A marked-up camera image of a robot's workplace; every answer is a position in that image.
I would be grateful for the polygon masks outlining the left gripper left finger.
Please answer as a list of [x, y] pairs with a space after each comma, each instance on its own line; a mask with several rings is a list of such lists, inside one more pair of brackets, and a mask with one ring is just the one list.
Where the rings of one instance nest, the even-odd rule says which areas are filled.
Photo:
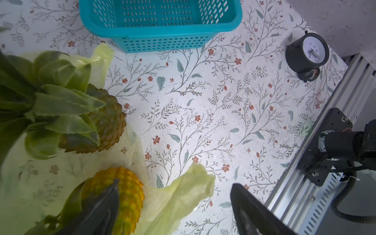
[[107, 187], [57, 235], [110, 235], [119, 212], [119, 179]]

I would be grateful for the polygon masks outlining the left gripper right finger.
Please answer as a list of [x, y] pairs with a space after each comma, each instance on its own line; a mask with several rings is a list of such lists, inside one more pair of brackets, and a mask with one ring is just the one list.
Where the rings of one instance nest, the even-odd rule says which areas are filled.
[[240, 235], [295, 235], [243, 185], [232, 185], [230, 199]]

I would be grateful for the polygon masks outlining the pineapple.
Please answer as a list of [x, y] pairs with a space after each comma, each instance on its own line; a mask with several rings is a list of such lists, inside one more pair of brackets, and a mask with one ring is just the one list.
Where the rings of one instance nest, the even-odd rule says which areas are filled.
[[1, 161], [21, 135], [35, 159], [59, 150], [94, 153], [118, 143], [126, 115], [104, 89], [114, 51], [105, 44], [90, 58], [45, 51], [33, 60], [1, 55]]
[[119, 166], [97, 172], [79, 184], [61, 213], [48, 215], [28, 235], [131, 235], [141, 216], [144, 184]]

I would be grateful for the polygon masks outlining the green avocado plastic bag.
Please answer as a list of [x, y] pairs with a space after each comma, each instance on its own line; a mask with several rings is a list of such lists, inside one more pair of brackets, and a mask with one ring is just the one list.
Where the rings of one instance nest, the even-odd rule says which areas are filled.
[[213, 194], [201, 164], [147, 185], [140, 139], [104, 88], [114, 53], [1, 54], [1, 234], [170, 235]]

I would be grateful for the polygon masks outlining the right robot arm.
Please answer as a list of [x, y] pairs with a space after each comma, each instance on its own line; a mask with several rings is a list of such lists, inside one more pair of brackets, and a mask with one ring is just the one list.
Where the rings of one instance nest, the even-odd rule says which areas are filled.
[[325, 131], [319, 135], [318, 149], [331, 159], [359, 162], [376, 169], [376, 121], [365, 125], [364, 131]]

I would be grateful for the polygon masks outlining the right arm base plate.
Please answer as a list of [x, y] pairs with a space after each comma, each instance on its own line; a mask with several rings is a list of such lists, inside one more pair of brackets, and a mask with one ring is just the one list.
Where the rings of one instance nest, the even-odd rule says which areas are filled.
[[352, 129], [353, 124], [338, 108], [331, 108], [313, 132], [313, 139], [298, 162], [298, 169], [318, 187], [323, 186], [333, 164], [326, 148], [326, 136], [334, 132]]

